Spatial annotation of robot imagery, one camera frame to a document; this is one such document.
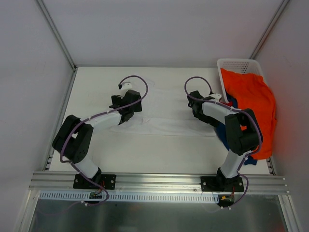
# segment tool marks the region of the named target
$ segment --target robotic arm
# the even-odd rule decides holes
[[[120,95],[112,96],[112,105],[110,106],[111,111],[112,109],[118,109],[141,99],[140,93],[132,90],[132,85],[129,82],[120,84],[119,89]],[[141,111],[142,108],[140,101],[129,107],[116,111],[114,110],[112,113],[103,114],[81,124],[74,132],[73,136],[70,137],[64,150],[64,156],[68,158],[87,178],[97,184],[100,184],[102,180],[101,169],[87,156],[92,135],[108,127],[127,122],[133,117],[134,112]],[[52,144],[56,151],[59,153],[61,152],[64,143],[73,128],[82,121],[83,119],[80,119],[74,115],[70,115],[65,119]],[[92,186],[91,183],[88,183],[87,181],[82,180],[82,182],[83,184],[79,182],[79,187],[77,188],[97,188],[96,186]]]
[[[207,102],[197,101],[191,97],[207,100]],[[251,116],[259,131],[256,131],[246,114],[231,111],[217,104],[221,98],[220,94],[211,92],[210,95],[204,98],[198,91],[194,91],[187,98],[189,100],[188,106],[192,108],[194,117],[214,127],[217,127],[219,123],[225,124],[227,143],[230,147],[223,165],[217,171],[216,177],[202,178],[202,190],[244,191],[242,178],[239,177],[238,170],[244,157],[258,147],[258,133],[263,141],[254,112],[251,109],[243,110]]]

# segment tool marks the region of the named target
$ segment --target white table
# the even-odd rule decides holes
[[[164,118],[167,122],[193,122],[191,109],[183,90],[186,79],[203,76],[214,92],[222,93],[217,69],[212,68],[79,68],[66,109],[65,118],[90,116],[105,111],[111,105],[111,95],[119,94],[119,81],[129,75],[139,75],[149,84],[149,98],[142,102],[143,112],[134,116]],[[145,87],[138,79],[131,79],[137,91]],[[188,90],[209,92],[202,80],[192,80]],[[151,135],[119,132],[119,127],[100,132],[92,137],[88,155],[103,172],[115,173],[174,173],[214,174],[223,164],[227,150],[212,128],[201,123],[207,136]],[[70,165],[60,163],[54,153],[50,171],[74,171]],[[256,166],[243,166],[243,174],[269,174],[265,160]]]

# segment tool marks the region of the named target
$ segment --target gray floor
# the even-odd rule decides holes
[[[45,213],[73,202],[41,200]],[[231,210],[197,203],[107,202],[96,207],[77,204],[57,216],[36,213],[32,232],[285,232],[277,196],[246,196]]]

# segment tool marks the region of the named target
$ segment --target perforated metal strip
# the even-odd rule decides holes
[[[67,201],[98,201],[90,199],[88,191],[41,191],[40,199]],[[171,203],[218,203],[218,194],[173,194],[110,192],[112,202],[171,202]]]

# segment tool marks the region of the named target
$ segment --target clothing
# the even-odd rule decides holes
[[[253,155],[256,160],[267,159],[272,155],[272,141],[277,120],[276,101],[271,89],[262,76],[253,73],[240,74],[221,68],[225,89],[237,99],[239,109],[253,110],[263,135],[261,150]]]

